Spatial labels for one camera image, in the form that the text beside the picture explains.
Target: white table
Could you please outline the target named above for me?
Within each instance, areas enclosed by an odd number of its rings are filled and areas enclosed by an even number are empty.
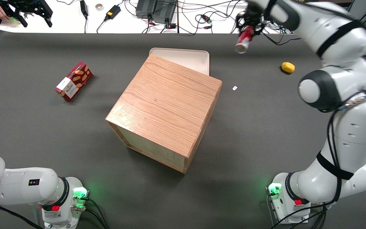
[[[71,0],[60,0],[67,3],[70,3]],[[195,17],[198,14],[203,14],[207,11],[215,11],[219,10],[221,12],[227,11],[228,6],[228,14],[231,14],[231,17],[235,18],[235,16],[243,11],[247,7],[247,3],[244,0],[241,1],[233,1],[231,3],[224,3],[229,0],[181,0],[179,1],[179,6],[183,7],[179,9],[179,24],[180,24],[180,33],[187,33],[183,29],[188,30],[189,32],[196,32],[196,28],[194,28],[190,22],[197,26],[197,22],[195,21]],[[3,22],[0,25],[0,30],[8,31],[8,32],[39,32],[39,33],[84,33],[84,25],[85,19],[80,11],[80,2],[76,0],[71,5],[66,5],[64,3],[57,2],[56,0],[46,0],[51,9],[53,10],[52,15],[52,24],[51,28],[45,23],[45,20],[39,16],[28,16],[26,21],[28,22],[28,27],[23,27],[19,21],[13,22]],[[87,33],[96,33],[97,28],[103,22],[106,12],[115,4],[121,4],[119,7],[121,8],[121,12],[112,19],[104,23],[104,25],[100,28],[99,33],[141,33],[148,26],[148,22],[144,21],[136,16],[133,16],[131,13],[135,14],[135,8],[138,3],[138,0],[131,0],[131,4],[128,1],[121,0],[85,0],[89,17],[87,22]],[[103,4],[104,9],[98,11],[95,9],[96,4]],[[212,5],[223,3],[221,5],[213,6],[212,8],[200,8],[201,6],[196,6],[192,4],[203,4],[203,5]],[[222,18],[218,16],[216,13],[211,16],[213,20],[213,33],[230,33],[234,26],[234,20],[230,18]],[[177,8],[175,10],[175,15],[173,17],[172,23],[177,23]],[[200,24],[199,27],[204,27],[209,24]],[[154,26],[149,28],[148,33],[159,33],[164,28],[163,24],[158,26]],[[266,29],[269,33],[279,33],[277,30],[273,30],[269,27]],[[211,33],[211,29],[198,29],[197,33]],[[177,33],[177,29],[165,29],[163,33]]]

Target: green indicator light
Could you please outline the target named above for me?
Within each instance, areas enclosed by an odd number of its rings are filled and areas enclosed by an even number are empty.
[[[87,190],[84,187],[77,187],[73,189],[73,197],[83,198],[87,196]]]
[[[268,186],[271,195],[278,195],[280,190],[282,189],[282,185],[279,183],[272,183]]]

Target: tape roll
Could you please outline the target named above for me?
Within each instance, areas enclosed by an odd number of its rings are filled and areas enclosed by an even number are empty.
[[[96,5],[96,10],[101,11],[101,10],[103,10],[103,9],[104,9],[103,4],[97,4],[97,5]]]

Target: dark gray mat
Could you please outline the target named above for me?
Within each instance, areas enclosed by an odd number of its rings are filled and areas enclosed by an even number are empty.
[[[7,168],[79,178],[113,229],[269,229],[264,187],[279,172],[307,168],[325,141],[329,115],[297,93],[300,78],[321,65],[300,40],[275,46],[257,37],[238,55],[236,39],[0,32],[0,156]],[[153,47],[206,50],[210,75],[223,81],[186,175],[126,149],[104,121]],[[95,76],[66,103],[54,88],[78,61]],[[283,61],[296,72],[281,73]],[[33,219],[28,205],[9,208]],[[7,228],[30,227],[0,212]],[[85,213],[79,228],[100,225]],[[366,192],[341,199],[324,228],[366,228]]]

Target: wooden box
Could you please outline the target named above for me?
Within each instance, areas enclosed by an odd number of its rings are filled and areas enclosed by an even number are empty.
[[[105,120],[127,147],[185,174],[221,86],[150,55]]]

